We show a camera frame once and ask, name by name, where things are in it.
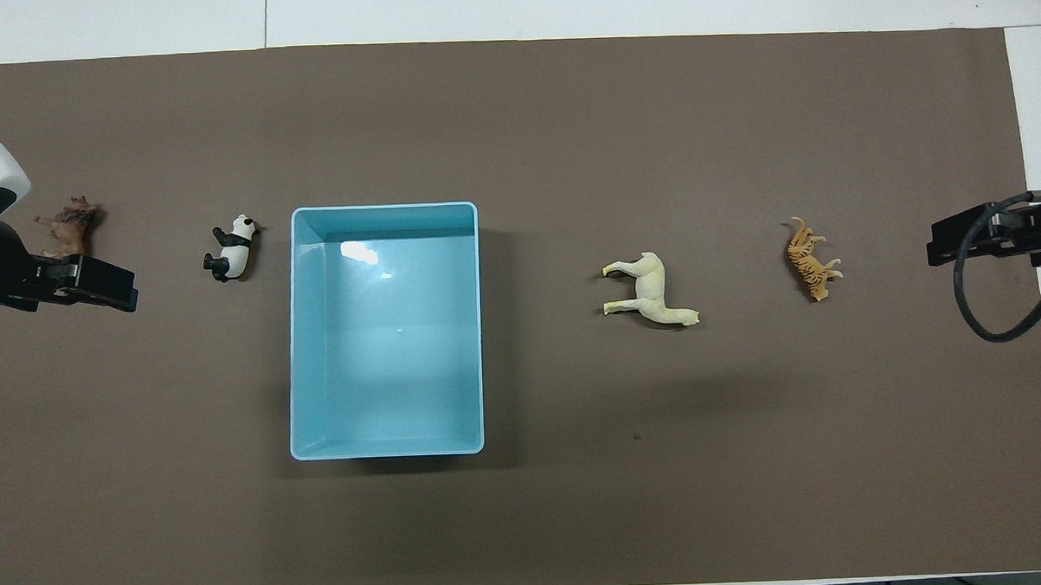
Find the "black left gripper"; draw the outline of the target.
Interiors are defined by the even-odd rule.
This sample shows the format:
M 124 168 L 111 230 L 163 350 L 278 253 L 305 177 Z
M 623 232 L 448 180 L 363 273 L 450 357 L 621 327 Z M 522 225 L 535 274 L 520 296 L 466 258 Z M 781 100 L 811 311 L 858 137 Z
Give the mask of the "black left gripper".
M 133 313 L 138 305 L 135 274 L 88 255 L 60 259 L 32 257 L 33 266 L 19 282 L 19 298 L 28 303 L 88 304 Z

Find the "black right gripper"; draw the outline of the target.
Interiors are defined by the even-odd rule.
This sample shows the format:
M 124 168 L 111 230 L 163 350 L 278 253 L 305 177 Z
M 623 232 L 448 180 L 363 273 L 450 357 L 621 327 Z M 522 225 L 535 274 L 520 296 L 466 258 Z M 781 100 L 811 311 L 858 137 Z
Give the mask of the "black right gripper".
M 996 259 L 1029 255 L 1031 264 L 1041 264 L 1041 247 L 1035 246 L 1031 205 L 1033 193 L 1009 197 L 1002 202 L 982 202 L 972 209 L 931 223 L 926 243 L 929 268 L 954 262 L 962 245 L 965 257 Z

